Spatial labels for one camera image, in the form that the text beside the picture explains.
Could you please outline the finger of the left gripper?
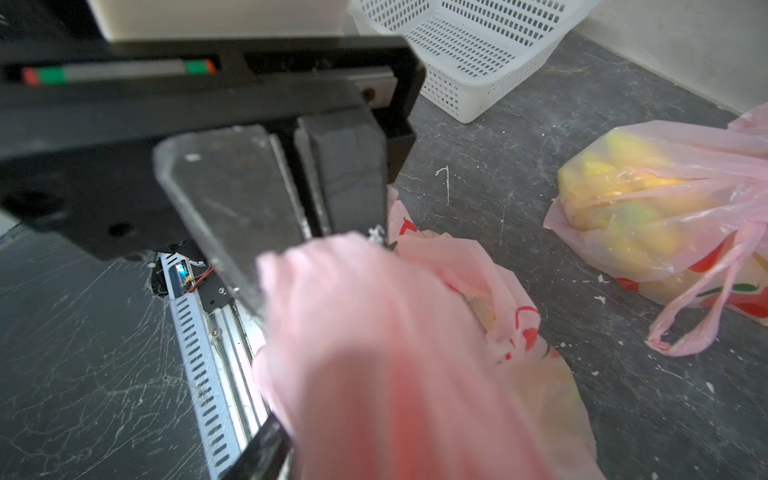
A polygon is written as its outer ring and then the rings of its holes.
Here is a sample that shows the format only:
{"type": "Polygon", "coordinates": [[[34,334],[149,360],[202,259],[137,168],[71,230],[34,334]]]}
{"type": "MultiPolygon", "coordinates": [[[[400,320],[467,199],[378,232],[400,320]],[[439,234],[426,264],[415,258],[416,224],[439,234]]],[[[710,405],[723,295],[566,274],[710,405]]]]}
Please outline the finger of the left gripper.
{"type": "Polygon", "coordinates": [[[154,147],[153,167],[215,272],[262,317],[257,257],[312,236],[279,138],[260,125],[185,133],[154,147]]]}
{"type": "Polygon", "coordinates": [[[387,142],[368,108],[302,116],[294,145],[322,236],[385,225],[387,142]]]}

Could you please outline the aluminium mounting rail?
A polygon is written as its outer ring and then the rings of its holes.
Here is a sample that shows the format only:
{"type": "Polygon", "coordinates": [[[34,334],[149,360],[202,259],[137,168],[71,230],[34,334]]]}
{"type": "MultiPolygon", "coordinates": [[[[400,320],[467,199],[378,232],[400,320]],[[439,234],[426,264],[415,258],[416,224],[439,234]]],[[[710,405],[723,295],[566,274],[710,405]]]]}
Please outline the aluminium mounting rail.
{"type": "Polygon", "coordinates": [[[265,343],[261,319],[201,262],[160,253],[152,267],[152,288],[166,296],[180,346],[209,476],[221,479],[270,414],[252,373],[265,343]]]}

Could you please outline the white plastic basket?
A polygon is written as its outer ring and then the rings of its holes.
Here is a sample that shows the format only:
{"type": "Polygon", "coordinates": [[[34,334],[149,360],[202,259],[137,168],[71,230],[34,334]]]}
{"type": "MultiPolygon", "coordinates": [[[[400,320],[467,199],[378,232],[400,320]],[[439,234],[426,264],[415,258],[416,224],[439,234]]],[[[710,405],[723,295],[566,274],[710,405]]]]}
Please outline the white plastic basket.
{"type": "Polygon", "coordinates": [[[362,35],[400,35],[427,68],[421,94],[469,124],[538,71],[598,0],[366,0],[362,35]]]}

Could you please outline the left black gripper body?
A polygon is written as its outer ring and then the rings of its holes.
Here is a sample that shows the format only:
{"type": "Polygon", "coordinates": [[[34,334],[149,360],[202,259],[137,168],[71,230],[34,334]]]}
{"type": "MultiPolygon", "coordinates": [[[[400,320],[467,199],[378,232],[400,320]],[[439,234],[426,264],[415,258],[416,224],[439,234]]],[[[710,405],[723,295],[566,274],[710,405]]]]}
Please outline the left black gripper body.
{"type": "Polygon", "coordinates": [[[400,37],[8,41],[1,207],[100,259],[205,257],[156,180],[153,149],[260,125],[280,140],[311,238],[322,236],[294,145],[298,119],[368,108],[386,136],[387,187],[415,143],[408,118],[425,77],[400,37]]]}

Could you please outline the pink plastic bag front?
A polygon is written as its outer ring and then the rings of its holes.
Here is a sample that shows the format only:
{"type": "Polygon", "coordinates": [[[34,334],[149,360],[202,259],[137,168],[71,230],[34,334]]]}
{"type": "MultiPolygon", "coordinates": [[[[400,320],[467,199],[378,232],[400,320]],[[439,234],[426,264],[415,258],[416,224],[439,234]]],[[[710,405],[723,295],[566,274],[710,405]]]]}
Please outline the pink plastic bag front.
{"type": "Polygon", "coordinates": [[[767,321],[767,108],[725,128],[610,130],[558,172],[544,227],[623,289],[662,306],[647,345],[694,355],[724,310],[767,321]]]}

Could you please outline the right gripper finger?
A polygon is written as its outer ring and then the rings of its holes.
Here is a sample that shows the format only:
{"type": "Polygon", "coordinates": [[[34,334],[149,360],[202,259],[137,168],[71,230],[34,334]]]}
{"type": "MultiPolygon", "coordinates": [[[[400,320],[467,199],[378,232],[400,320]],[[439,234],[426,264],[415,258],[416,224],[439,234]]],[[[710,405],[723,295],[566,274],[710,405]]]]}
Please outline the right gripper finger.
{"type": "Polygon", "coordinates": [[[224,480],[286,479],[293,444],[274,413],[270,413],[239,458],[225,472],[224,480]]]}

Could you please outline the pink strawberry plastic bag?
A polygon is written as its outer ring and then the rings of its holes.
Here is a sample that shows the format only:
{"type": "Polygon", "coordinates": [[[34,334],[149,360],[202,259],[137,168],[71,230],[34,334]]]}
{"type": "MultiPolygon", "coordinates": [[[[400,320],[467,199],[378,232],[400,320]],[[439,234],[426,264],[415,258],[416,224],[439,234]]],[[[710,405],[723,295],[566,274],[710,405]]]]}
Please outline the pink strawberry plastic bag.
{"type": "Polygon", "coordinates": [[[572,371],[516,275],[477,242],[419,229],[258,256],[256,384],[304,479],[598,479],[572,371]]]}

